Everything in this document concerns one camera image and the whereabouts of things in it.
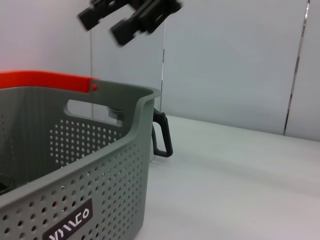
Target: basket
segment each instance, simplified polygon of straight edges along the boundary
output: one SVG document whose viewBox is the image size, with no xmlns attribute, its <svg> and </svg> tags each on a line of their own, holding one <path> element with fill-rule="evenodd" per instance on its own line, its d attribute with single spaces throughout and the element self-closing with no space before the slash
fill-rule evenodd
<svg viewBox="0 0 320 240">
<path fill-rule="evenodd" d="M 151 136 L 155 155 L 172 155 L 159 95 L 90 77 L 0 73 L 0 183 L 11 188 L 0 196 L 0 239 L 132 240 L 144 221 Z M 69 100 L 121 112 L 122 124 L 74 115 Z"/>
</svg>

